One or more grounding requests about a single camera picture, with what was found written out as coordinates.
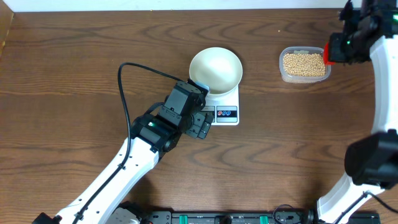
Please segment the red plastic measuring scoop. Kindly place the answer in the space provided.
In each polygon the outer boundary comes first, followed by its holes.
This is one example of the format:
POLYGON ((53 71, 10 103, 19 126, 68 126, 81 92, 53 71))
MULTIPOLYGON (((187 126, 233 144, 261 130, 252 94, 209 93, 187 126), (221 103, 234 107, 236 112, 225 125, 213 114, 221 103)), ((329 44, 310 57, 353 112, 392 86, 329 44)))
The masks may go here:
POLYGON ((325 44, 323 49, 323 62, 325 65, 334 65, 335 62, 329 60, 329 42, 325 44))

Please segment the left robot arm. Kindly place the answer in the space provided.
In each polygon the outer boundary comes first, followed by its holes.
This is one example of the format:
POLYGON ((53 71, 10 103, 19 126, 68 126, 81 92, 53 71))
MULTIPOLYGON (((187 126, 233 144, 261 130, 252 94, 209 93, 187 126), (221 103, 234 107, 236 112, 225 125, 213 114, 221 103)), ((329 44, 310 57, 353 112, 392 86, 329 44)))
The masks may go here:
POLYGON ((41 213, 34 223, 106 223, 121 200, 171 151, 181 135, 205 139, 213 121, 202 110, 210 89, 178 81, 164 102, 153 104, 129 124, 118 154, 90 186, 54 217, 41 213))

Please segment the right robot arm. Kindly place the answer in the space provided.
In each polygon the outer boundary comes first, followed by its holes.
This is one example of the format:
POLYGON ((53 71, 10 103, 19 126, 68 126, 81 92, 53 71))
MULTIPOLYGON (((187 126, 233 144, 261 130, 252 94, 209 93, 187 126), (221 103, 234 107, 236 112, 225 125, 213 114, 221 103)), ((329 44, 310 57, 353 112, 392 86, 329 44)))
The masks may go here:
POLYGON ((370 198, 397 185, 397 1, 347 1, 342 32, 325 46, 325 63, 371 62, 375 112, 370 136, 352 143, 339 181, 317 200, 314 223, 348 223, 370 198))

